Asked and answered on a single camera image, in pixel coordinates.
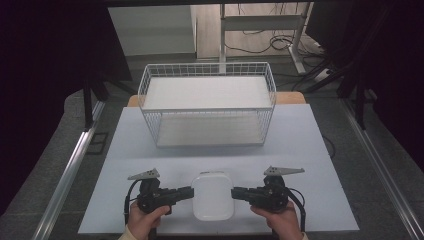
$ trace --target black curtain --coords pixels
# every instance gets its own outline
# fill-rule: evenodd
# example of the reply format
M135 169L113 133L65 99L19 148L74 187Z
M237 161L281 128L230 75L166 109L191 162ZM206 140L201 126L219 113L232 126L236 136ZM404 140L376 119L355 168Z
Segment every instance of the black curtain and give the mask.
M423 13L423 1L397 1L367 54L363 76L378 97L375 112L424 171Z
M3 213L56 130L66 97L84 79L131 75L100 2L3 1L0 8Z

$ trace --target cable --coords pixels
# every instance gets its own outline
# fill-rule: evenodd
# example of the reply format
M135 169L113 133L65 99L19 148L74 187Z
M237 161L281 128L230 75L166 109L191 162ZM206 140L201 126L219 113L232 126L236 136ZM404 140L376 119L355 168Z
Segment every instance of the cable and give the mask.
M124 202L124 219L125 219L125 224L128 223L128 217L130 215L130 197L131 197L131 192L132 189L134 188L135 184L138 183L141 180L135 180L132 184L130 189L128 190L128 194L125 197L125 202Z
M313 53L313 52L309 52L308 49L306 49L305 45L303 44L302 40L299 40L300 45L302 45L303 49L299 48L299 51L301 52L305 52L306 54L309 54L311 56L324 56L324 54L317 54L317 53Z
M302 206L305 207L305 197L303 196L303 194L294 188L289 188L289 190L297 192L302 197Z
M237 7L238 7L238 10L239 10L239 16L241 15L241 12L240 11L242 11L243 12L243 14L246 14L245 12L244 12L244 10L241 8L241 4L239 3L239 4L237 4Z
M226 43L225 43L224 45L225 45L225 47L227 47L227 48L229 48L229 49L233 49L233 50L237 50L237 51L242 51L242 52L247 52L247 53L263 53L263 52L266 52L268 49L270 49L270 48L271 48L271 45L269 45L269 46L268 46L267 48L265 48L264 50L262 50L262 51L258 51L258 52L255 52L255 51L250 51L250 50L246 50L246 49L230 47L230 46L228 46Z
M283 9L284 9L284 14L286 14L286 3L281 4L280 15L283 14Z
M285 86L285 85L289 85L289 84L292 84L292 83L296 83L296 82L298 82L298 81L296 80L296 81L282 83L282 84L279 84L279 85L275 85L275 88L279 88L279 87L282 87L282 86Z
M303 77L302 75L290 75L285 73L272 73L272 75L284 76L284 77Z
M256 31L256 32L246 32L246 31L242 31L244 35L253 35L253 34L258 34L261 32L265 32L265 30L260 30L260 31Z
M277 35L277 36L273 36L273 37L271 37L271 38L269 39L269 46L268 46L267 48L265 48L264 50L261 50L261 51L250 51L250 50L246 50L246 49L242 49L242 48L230 47L230 46L228 46L227 44L224 44L224 45L225 45L225 47L227 47L227 48L229 48L229 49L238 50L238 51L247 52L247 53L255 53L255 54L266 52L266 51L267 51L268 49L270 49L271 47L272 47L272 48L274 48L275 50L282 51L282 50L287 49L287 48L288 48L288 45L286 45L286 46L284 46L284 47L282 47L282 48L278 48L278 47L275 47L275 46L274 46L274 43L276 43L276 42L284 42L284 41L286 41L286 42L288 42L289 44L291 44L291 43L292 43L292 41L290 41L289 39L286 39L286 38L279 38L279 37L281 37L281 36L284 36L284 35Z
M338 68L338 70L335 71L335 74L338 74L338 73L346 74L346 72L351 71L353 62L355 62L355 58L358 57L358 54L355 54L355 50L358 47L358 40L360 38L363 38L363 35L366 34L367 29L368 29L368 25L362 24L362 26L359 27L359 29L354 33L354 35L351 38L349 38L347 43L336 48L331 53L327 53L325 56L325 60L323 60L325 64L322 64L322 63L319 64L317 67L314 68L315 71L319 72L319 70L321 71L324 70L324 68L328 66L330 63L332 63L336 68ZM292 91L294 91L296 87L303 84L309 79L310 78L304 78L300 80L299 83L295 84L292 87Z
M330 154L330 158L331 159L333 159L333 157L334 156L336 156L336 146L334 145L334 143L328 138L328 137L326 137L324 134L321 134L322 135L322 138L324 138L324 140L327 140L327 142L329 142L330 143L330 145L331 145L331 148L333 149L333 153L332 154Z
M314 67L316 67L316 66L318 66L318 65L311 65L310 63L307 63L306 61L305 61L305 59L307 59L307 58L324 58L323 56L304 56L303 57L303 64L305 64L306 66L308 66L308 67L312 67L312 68L314 68Z
M320 64L318 64L311 71L309 71L309 73L307 75L305 75L298 83L293 85L291 91L292 92L295 91L297 86L301 86L304 82L306 82L310 79L313 79L316 75L319 74L320 70L322 71L322 69L324 69L326 66L328 66L330 64L330 62L331 61L330 61L329 58L325 58L324 60L322 60L322 62Z

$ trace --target white object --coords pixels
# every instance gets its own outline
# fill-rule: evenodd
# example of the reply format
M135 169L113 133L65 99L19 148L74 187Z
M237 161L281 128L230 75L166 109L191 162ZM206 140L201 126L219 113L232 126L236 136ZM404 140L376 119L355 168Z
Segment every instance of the white object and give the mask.
M261 146L156 148L138 108L124 108L79 233L122 233L124 198L129 175L156 168L162 188L189 186L200 172L227 172L234 186L263 186L269 166L304 168L284 176L287 187L302 192L307 204L307 231L358 230L346 195L308 104L275 106L267 142ZM137 196L133 191L131 198ZM224 221L199 221L193 200L178 202L161 219L161 235L227 235L270 233L264 218L249 203L235 201L234 216Z
M142 172L133 176L129 176L128 180L142 180L142 179L150 179L150 178L158 178L160 177L160 174L156 168L153 168L152 170Z
M268 63L147 65L138 102L157 147L263 145L275 91Z
M201 221L227 220L234 214L233 188L224 172L203 172L193 180L193 213Z
M330 69L325 68L314 78L314 80L315 82L321 82L323 79L325 79L328 76L330 76Z
M305 172L305 169L300 168L279 168L279 167L273 167L269 166L267 170L265 170L264 175L266 176L284 176L289 174L296 174L296 173L303 173Z

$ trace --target metal rail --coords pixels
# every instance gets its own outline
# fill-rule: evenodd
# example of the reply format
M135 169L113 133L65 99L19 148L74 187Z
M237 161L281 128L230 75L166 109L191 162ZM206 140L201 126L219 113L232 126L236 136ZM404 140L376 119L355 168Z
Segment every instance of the metal rail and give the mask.
M103 111L104 105L105 103L103 102L97 102L97 104L94 106L94 123L88 131L81 134L74 152L68 161L68 165L66 166L65 171L63 172L62 177L57 184L56 190L50 199L49 205L47 206L46 211L44 212L43 217L41 218L40 223L38 224L38 227L32 237L33 240L49 238L62 209L63 203L68 196L69 189L72 186L79 166L81 165L85 152L87 151L88 145L90 144L91 138L96 131L97 123L100 118L100 114Z

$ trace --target sleeve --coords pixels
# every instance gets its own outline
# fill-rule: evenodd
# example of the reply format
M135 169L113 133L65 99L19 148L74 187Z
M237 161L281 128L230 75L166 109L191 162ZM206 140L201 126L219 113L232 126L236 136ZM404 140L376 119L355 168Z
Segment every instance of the sleeve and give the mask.
M122 234L122 236L118 240L137 240L130 230L128 229L128 226L125 226L125 232Z

